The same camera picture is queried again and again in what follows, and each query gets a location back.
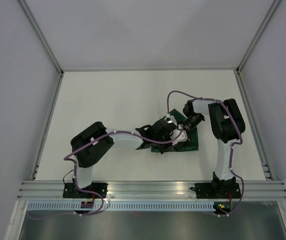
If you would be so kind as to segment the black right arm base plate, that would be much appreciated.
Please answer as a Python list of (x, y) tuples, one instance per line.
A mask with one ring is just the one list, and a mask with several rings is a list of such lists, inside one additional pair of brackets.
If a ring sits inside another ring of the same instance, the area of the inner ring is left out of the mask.
[(197, 199), (239, 199), (241, 197), (238, 183), (218, 187), (213, 186), (212, 183), (196, 183), (194, 191)]

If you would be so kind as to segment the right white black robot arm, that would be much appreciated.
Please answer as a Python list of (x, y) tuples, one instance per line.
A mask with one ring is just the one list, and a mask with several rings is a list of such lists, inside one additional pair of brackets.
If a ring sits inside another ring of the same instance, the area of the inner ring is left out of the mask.
[(236, 145), (242, 144), (242, 133), (245, 122), (235, 99), (224, 101), (214, 99), (188, 100), (183, 108), (187, 120), (184, 129), (190, 132), (205, 120), (210, 119), (211, 130), (217, 139), (217, 164), (210, 184), (196, 186), (196, 192), (215, 197), (227, 197), (228, 194), (239, 194), (237, 176), (232, 170), (233, 152)]

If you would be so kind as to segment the dark green cloth napkin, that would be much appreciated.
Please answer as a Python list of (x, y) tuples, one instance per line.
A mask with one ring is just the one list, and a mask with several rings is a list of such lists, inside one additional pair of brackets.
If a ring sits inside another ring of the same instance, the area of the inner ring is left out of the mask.
[[(179, 124), (187, 120), (187, 117), (176, 109), (172, 109), (170, 111), (170, 114), (175, 117), (175, 119), (178, 121)], [(197, 151), (198, 150), (197, 129), (195, 129), (194, 132), (192, 133), (188, 133), (187, 135), (188, 135), (188, 139), (185, 142), (179, 142), (177, 145), (171, 145), (170, 143), (168, 145), (165, 145), (165, 144), (162, 144), (159, 146), (153, 145), (151, 147), (151, 152), (163, 154), (166, 152)]]

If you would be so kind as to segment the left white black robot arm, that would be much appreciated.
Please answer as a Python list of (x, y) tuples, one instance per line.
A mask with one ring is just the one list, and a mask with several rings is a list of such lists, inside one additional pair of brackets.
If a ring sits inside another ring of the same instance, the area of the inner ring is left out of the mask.
[(171, 148), (185, 137), (183, 125), (178, 124), (171, 115), (153, 125), (134, 130), (111, 129), (97, 121), (71, 140), (72, 152), (64, 158), (74, 163), (74, 192), (81, 198), (87, 198), (91, 194), (93, 166), (113, 148)]

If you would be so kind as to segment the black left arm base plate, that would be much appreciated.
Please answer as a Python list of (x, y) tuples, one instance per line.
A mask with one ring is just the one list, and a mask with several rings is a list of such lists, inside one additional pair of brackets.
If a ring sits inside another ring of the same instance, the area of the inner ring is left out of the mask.
[(66, 183), (63, 190), (64, 199), (98, 199), (105, 198), (108, 184), (105, 182), (93, 182), (88, 187), (79, 190), (73, 182)]

